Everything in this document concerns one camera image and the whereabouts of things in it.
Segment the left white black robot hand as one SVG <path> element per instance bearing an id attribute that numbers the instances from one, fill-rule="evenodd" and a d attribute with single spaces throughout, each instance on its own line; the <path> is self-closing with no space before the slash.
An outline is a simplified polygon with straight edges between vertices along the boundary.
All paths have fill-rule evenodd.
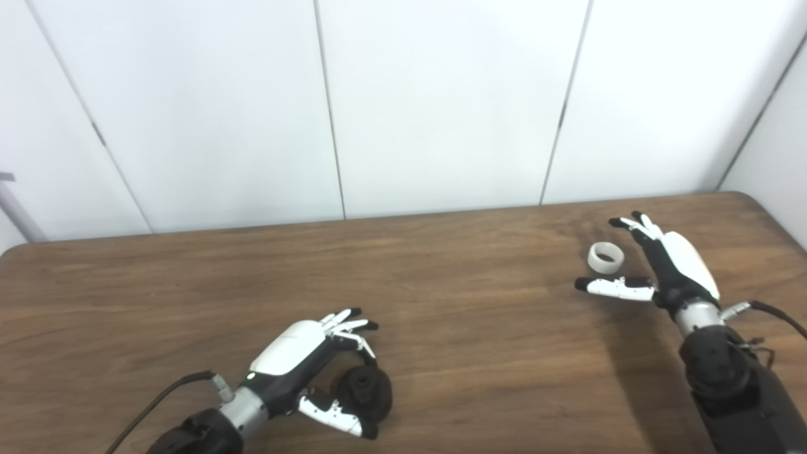
<path id="1" fill-rule="evenodd" d="M 360 331 L 380 326 L 360 316 L 360 308 L 346 308 L 318 321 L 295 322 L 253 360 L 241 385 L 260 400 L 258 408 L 266 419 L 297 412 L 352 436 L 377 438 L 377 423 L 349 410 L 338 397 L 309 386 L 342 352 L 356 353 L 368 366 L 377 364 Z"/>

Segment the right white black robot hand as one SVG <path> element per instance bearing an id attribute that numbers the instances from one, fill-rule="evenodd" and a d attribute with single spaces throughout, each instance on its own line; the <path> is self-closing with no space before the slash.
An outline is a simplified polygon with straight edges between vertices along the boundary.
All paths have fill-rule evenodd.
<path id="1" fill-rule="evenodd" d="M 639 211 L 632 212 L 632 216 L 632 219 L 611 218 L 608 223 L 628 231 L 640 245 L 655 281 L 646 277 L 619 277 L 611 281 L 579 277 L 574 287 L 591 295 L 653 302 L 671 314 L 695 303 L 719 307 L 720 293 L 714 276 L 694 245 L 680 233 L 663 232 Z"/>

